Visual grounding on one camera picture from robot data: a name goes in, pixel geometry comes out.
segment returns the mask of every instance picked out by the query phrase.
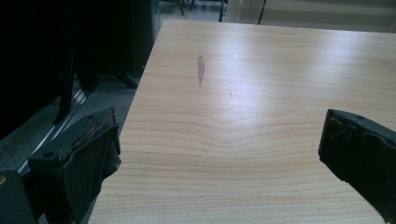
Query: black object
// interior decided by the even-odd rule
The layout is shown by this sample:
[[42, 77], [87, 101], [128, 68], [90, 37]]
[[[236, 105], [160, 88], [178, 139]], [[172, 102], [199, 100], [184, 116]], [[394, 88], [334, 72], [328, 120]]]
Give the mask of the black object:
[[161, 1], [162, 2], [177, 2], [178, 3], [178, 7], [180, 8], [181, 15], [184, 16], [183, 7], [186, 6], [186, 3], [184, 2], [184, 0], [161, 0]]
[[140, 77], [154, 44], [156, 0], [0, 1], [0, 139], [61, 95], [68, 114], [75, 71], [93, 91], [96, 74]]
[[320, 160], [388, 223], [396, 223], [396, 132], [362, 116], [329, 109]]
[[79, 120], [32, 156], [24, 176], [0, 172], [2, 223], [79, 223], [120, 166], [119, 125], [106, 109]]
[[[208, 1], [212, 1], [212, 2], [221, 2], [220, 5], [220, 14], [219, 14], [219, 22], [222, 22], [222, 17], [223, 17], [223, 11], [224, 11], [224, 3], [228, 4], [228, 0], [208, 0]], [[190, 10], [192, 9], [192, 7], [194, 6], [195, 0], [192, 0], [190, 3]]]
[[38, 12], [41, 2], [0, 1], [0, 139], [61, 92], [62, 30], [53, 10]]
[[265, 3], [267, 3], [267, 0], [264, 0], [264, 4], [262, 4], [262, 12], [260, 13], [259, 22], [257, 22], [258, 25], [260, 25], [262, 22], [262, 14], [264, 14]]

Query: desk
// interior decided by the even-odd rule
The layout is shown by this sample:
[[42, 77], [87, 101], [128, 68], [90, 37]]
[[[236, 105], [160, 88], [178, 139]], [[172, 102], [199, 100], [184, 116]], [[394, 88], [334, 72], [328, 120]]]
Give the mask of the desk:
[[318, 144], [328, 108], [396, 130], [395, 43], [165, 21], [91, 223], [383, 223], [319, 161]]

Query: mark on table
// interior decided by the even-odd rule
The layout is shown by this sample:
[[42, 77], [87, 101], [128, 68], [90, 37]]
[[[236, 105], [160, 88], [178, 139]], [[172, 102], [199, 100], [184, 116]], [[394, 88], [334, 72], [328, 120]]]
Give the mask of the mark on table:
[[198, 56], [198, 80], [199, 80], [199, 86], [201, 86], [202, 80], [204, 79], [204, 72], [205, 72], [205, 62], [204, 62], [204, 56], [201, 54]]
[[228, 92], [230, 93], [231, 98], [233, 98], [233, 93], [231, 92], [231, 88], [228, 88]]

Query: wooden table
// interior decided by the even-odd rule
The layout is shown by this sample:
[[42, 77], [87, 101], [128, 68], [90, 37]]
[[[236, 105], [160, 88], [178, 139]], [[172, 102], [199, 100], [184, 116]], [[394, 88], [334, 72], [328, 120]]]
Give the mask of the wooden table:
[[91, 223], [383, 223], [318, 159], [328, 108], [396, 130], [396, 35], [165, 21]]

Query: light wood tabletop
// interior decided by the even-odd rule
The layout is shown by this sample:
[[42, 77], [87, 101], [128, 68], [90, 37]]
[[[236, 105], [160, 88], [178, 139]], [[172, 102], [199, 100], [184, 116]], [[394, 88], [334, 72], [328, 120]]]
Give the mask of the light wood tabletop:
[[329, 108], [396, 130], [396, 35], [165, 21], [90, 223], [384, 223], [319, 160]]

